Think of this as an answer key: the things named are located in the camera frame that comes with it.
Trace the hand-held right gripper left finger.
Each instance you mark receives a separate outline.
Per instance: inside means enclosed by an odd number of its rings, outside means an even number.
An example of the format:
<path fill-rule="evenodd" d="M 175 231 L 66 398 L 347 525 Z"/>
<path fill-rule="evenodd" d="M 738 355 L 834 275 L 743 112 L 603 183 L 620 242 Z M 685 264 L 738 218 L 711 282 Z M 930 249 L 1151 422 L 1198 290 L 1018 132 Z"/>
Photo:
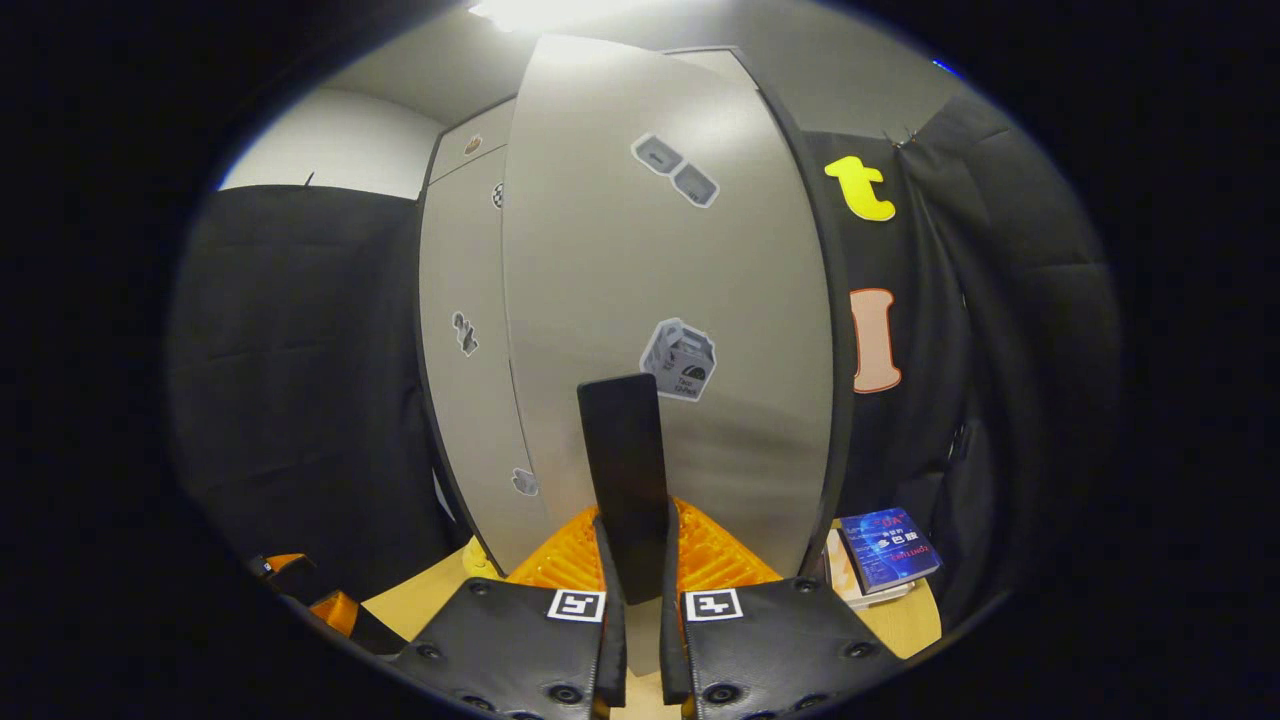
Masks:
<path fill-rule="evenodd" d="M 390 665 L 502 719 L 608 719 L 627 701 L 625 597 L 596 507 L 502 579 L 471 577 Z"/>

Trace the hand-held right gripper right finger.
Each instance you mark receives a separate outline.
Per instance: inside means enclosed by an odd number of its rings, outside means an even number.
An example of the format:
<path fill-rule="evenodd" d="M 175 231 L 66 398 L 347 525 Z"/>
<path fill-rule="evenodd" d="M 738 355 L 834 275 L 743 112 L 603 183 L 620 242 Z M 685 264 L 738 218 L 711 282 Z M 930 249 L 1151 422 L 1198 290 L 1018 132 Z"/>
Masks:
<path fill-rule="evenodd" d="M 771 574 L 682 500 L 668 519 L 660 697 L 681 717 L 813 717 L 904 667 L 823 580 Z"/>

